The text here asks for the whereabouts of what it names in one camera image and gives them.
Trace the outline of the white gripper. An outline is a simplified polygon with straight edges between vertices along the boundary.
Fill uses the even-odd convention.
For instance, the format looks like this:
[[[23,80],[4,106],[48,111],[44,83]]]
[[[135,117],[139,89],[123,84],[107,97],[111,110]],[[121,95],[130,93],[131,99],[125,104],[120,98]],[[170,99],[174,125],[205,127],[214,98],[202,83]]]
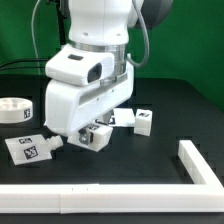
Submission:
[[[52,79],[45,95],[46,126],[65,137],[79,130],[79,141],[91,144],[93,133],[82,128],[102,115],[102,122],[108,125],[112,115],[110,110],[131,97],[133,81],[134,67],[130,63],[127,63],[125,73],[108,86],[101,86],[96,81],[78,87]]]

